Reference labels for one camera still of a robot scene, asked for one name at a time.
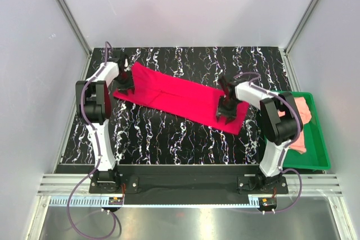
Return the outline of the red t shirt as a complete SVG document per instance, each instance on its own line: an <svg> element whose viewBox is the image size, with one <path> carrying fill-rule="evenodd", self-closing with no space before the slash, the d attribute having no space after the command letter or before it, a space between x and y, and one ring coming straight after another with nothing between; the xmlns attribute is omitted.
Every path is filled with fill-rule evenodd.
<svg viewBox="0 0 360 240"><path fill-rule="evenodd" d="M233 135L240 132L249 108L248 103L237 105L235 120L226 124L224 118L216 119L222 90L165 75L138 62L132 66L132 75L134 93L124 94L116 90L113 92L114 98L162 110Z"/></svg>

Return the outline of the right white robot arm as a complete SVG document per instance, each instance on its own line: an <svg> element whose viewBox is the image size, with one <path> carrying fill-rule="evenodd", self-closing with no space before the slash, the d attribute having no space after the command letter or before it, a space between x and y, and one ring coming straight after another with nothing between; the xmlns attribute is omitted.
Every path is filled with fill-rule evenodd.
<svg viewBox="0 0 360 240"><path fill-rule="evenodd" d="M267 139L264 155L258 172L240 189L268 193L280 182L285 157L290 145L299 138L303 123L290 92L275 93L255 85L254 80L227 80L221 76L218 83L224 93L219 98L215 116L229 124L235 121L237 106L243 102L260 110Z"/></svg>

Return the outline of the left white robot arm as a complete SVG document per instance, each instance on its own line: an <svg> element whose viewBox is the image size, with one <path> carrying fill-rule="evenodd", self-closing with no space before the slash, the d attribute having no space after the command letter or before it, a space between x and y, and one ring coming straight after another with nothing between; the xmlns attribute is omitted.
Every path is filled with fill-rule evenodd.
<svg viewBox="0 0 360 240"><path fill-rule="evenodd" d="M112 113L109 86L116 82L118 91L127 95L135 92L128 56L114 51L106 56L95 73L75 84L76 113L84 120L91 138L95 167L89 173L91 193L117 193L125 191L111 148L109 120Z"/></svg>

